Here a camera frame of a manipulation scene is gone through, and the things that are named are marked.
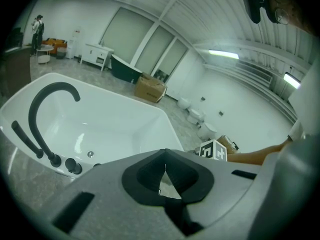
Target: sofa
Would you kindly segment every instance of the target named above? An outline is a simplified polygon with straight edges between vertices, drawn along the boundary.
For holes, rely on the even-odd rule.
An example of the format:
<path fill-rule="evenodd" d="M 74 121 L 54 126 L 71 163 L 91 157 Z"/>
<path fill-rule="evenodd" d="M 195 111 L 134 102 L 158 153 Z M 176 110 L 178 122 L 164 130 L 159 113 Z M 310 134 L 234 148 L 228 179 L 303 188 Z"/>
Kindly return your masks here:
<path fill-rule="evenodd" d="M 59 47 L 67 48 L 67 41 L 55 38 L 48 38 L 47 40 L 42 41 L 43 45 L 50 45 L 53 46 L 53 50 L 50 54 L 57 55 L 57 50 Z"/>

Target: fluorescent light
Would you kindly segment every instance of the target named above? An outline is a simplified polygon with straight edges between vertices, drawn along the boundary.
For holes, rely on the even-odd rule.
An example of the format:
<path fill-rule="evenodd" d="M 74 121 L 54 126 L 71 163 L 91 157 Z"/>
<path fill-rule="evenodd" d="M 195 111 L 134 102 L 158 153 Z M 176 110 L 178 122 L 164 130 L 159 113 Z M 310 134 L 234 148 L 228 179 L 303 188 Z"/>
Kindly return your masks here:
<path fill-rule="evenodd" d="M 290 85 L 292 85 L 294 88 L 298 89 L 300 87 L 300 82 L 298 79 L 296 79 L 294 76 L 286 72 L 283 77 L 284 80 L 286 80 Z"/>
<path fill-rule="evenodd" d="M 226 52 L 226 51 L 220 51 L 220 50 L 209 50 L 209 53 L 212 55 L 220 55 L 220 56 L 230 57 L 230 58 L 239 60 L 238 54 L 232 53 L 232 52 Z"/>

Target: gray floor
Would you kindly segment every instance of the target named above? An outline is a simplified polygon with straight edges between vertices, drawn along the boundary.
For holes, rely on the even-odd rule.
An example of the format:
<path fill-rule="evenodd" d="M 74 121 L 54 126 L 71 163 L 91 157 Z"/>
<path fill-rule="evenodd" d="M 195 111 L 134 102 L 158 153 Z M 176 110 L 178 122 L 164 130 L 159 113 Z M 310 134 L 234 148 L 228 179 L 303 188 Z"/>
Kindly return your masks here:
<path fill-rule="evenodd" d="M 199 147 L 201 140 L 197 136 L 198 128 L 186 120 L 188 113 L 177 106 L 177 102 L 169 97 L 163 97 L 159 103 L 153 103 L 134 96 L 135 85 L 112 76 L 105 70 L 88 64 L 80 65 L 76 60 L 58 60 L 54 57 L 48 64 L 38 64 L 35 57 L 30 58 L 31 80 L 35 80 L 47 73 L 59 73 L 106 90 L 139 100 L 158 107 L 166 112 L 171 124 L 185 151 Z M 54 193 L 63 189 L 71 179 L 42 166 L 16 149 L 0 132 L 0 166 L 9 182 L 12 194 L 23 204 L 35 211 L 45 203 Z M 161 183 L 161 194 L 174 196 L 171 191 L 170 180 Z"/>

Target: bathtub faucet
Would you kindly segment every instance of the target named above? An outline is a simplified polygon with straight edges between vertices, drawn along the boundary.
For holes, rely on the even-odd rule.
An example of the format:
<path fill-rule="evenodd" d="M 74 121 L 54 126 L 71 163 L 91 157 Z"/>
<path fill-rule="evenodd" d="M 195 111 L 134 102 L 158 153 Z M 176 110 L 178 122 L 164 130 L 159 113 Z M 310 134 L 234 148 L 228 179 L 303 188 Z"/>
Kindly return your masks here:
<path fill-rule="evenodd" d="M 51 150 L 48 148 L 47 144 L 45 143 L 44 139 L 42 138 L 37 126 L 37 113 L 44 99 L 56 91 L 67 91 L 72 94 L 76 102 L 80 101 L 80 95 L 77 89 L 73 87 L 71 84 L 66 82 L 54 82 L 44 87 L 34 97 L 31 103 L 31 106 L 29 109 L 29 115 L 28 115 L 28 122 L 29 122 L 31 133 L 35 138 L 36 142 L 38 142 L 39 146 L 44 151 L 44 153 L 48 156 L 50 163 L 53 167 L 59 167 L 61 165 L 61 158 L 57 154 L 54 154 L 53 152 L 51 152 Z"/>

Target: white toilet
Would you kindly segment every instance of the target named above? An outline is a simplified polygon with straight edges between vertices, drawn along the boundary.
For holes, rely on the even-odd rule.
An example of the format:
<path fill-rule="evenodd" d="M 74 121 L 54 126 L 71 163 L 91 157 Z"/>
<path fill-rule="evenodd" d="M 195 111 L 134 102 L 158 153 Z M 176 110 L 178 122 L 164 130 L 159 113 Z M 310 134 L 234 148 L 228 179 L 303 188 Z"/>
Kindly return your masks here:
<path fill-rule="evenodd" d="M 202 140 L 215 140 L 216 139 L 217 130 L 210 123 L 203 123 L 200 130 L 197 132 L 197 135 Z"/>
<path fill-rule="evenodd" d="M 179 108 L 186 110 L 187 108 L 190 107 L 191 101 L 186 98 L 180 98 L 177 102 L 177 105 Z"/>
<path fill-rule="evenodd" d="M 201 119 L 201 117 L 202 117 L 202 114 L 200 114 L 198 111 L 191 108 L 189 109 L 189 115 L 186 118 L 186 120 L 196 125 L 198 121 Z"/>

